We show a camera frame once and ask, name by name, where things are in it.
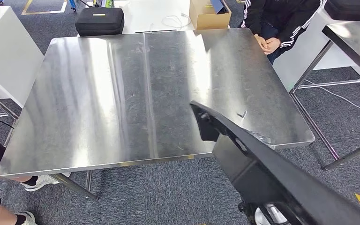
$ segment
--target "black jacket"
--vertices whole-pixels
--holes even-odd
[[[265,20],[279,30],[280,52],[291,49],[326,0],[246,0],[241,27],[259,34]]]

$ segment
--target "jacket sleeve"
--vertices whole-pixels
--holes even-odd
[[[261,18],[266,0],[245,0],[241,27],[248,27],[253,34],[260,35]]]
[[[307,29],[311,19],[324,2],[325,0],[309,0],[299,11],[293,13],[285,28],[277,35],[281,41],[280,48],[293,46],[295,37]]]

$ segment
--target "white cable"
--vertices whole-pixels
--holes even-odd
[[[309,81],[309,80],[307,80],[307,79],[306,79],[305,81],[309,82],[310,84],[315,84],[315,83],[313,83],[313,82],[311,82],[311,81]],[[324,91],[326,91],[326,92],[329,93],[329,94],[332,94],[332,95],[334,95],[334,96],[336,96],[336,97],[339,97],[339,98],[347,101],[348,103],[350,103],[350,104],[352,104],[353,106],[355,106],[355,107],[357,107],[357,108],[360,109],[360,106],[352,103],[352,102],[351,102],[350,100],[348,100],[347,98],[345,98],[345,97],[343,97],[343,96],[340,96],[340,95],[337,95],[337,94],[335,94],[335,93],[333,93],[333,92],[331,92],[331,91],[329,91],[329,90],[327,90],[327,89],[325,89],[325,88],[323,88],[323,87],[319,87],[319,88],[322,89],[322,90],[324,90]]]
[[[166,16],[165,18],[162,19],[161,23],[165,26],[173,27],[173,28],[177,28],[177,29],[181,30],[183,27],[186,27],[191,23],[191,19],[188,15],[182,13],[181,16],[187,18],[187,24],[183,25],[183,23],[181,22],[181,19],[176,15]],[[167,20],[167,19],[171,19],[172,21],[175,21],[178,24],[178,26],[173,26],[173,25],[169,25],[169,24],[165,23],[165,20]]]

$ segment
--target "shoe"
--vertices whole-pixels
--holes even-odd
[[[25,212],[17,213],[17,215],[25,216],[25,221],[21,225],[37,225],[35,223],[35,216],[32,213],[25,211]]]
[[[66,176],[66,177],[69,177],[71,175],[71,173],[70,172],[64,172],[63,175]],[[34,186],[24,184],[24,183],[21,183],[21,184],[24,186],[24,189],[26,191],[36,191],[36,190],[41,189],[46,184],[58,184],[58,183],[59,183],[58,181],[56,181],[55,179],[49,177],[48,175],[40,175],[40,176],[38,176],[37,184],[34,185]]]

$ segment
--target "white stripe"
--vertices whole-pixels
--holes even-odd
[[[248,8],[250,6],[250,0],[245,1],[245,10],[243,11],[243,19],[245,20],[248,16]]]
[[[291,44],[281,45],[279,48],[283,48],[283,47],[287,47],[287,46],[291,46]]]
[[[326,2],[326,0],[325,0],[325,1],[320,0],[320,5],[319,5],[319,7],[317,8],[317,10],[316,10],[316,11],[313,13],[313,15],[307,20],[307,22],[306,22],[303,26],[301,26],[303,29],[305,29],[305,28],[310,24],[310,22],[311,22],[311,20],[313,19],[313,17],[316,15],[316,13],[318,12],[318,10],[321,9],[322,5],[324,5],[323,3],[325,3],[325,2]]]
[[[298,34],[298,32],[300,31],[301,28],[305,29],[305,28],[307,28],[307,26],[309,26],[309,24],[310,24],[311,20],[313,19],[313,17],[316,15],[318,10],[321,9],[321,7],[323,5],[325,5],[325,3],[326,3],[326,0],[320,0],[320,5],[317,8],[317,10],[313,13],[313,15],[301,27],[300,26],[296,27],[296,29],[292,32],[293,35],[290,36],[291,41],[282,42],[280,48],[285,47],[285,46],[290,46],[291,44],[289,45],[288,43],[293,43],[294,42],[294,37]]]
[[[281,44],[281,45],[283,45],[283,46],[292,45],[292,43],[283,43],[283,44]]]
[[[299,32],[299,30],[300,30],[300,27],[297,27],[297,28],[292,32],[292,34],[294,34],[294,33],[296,33],[296,32]]]
[[[284,41],[284,42],[281,43],[281,45],[282,44],[291,44],[291,43],[293,43],[293,41]]]

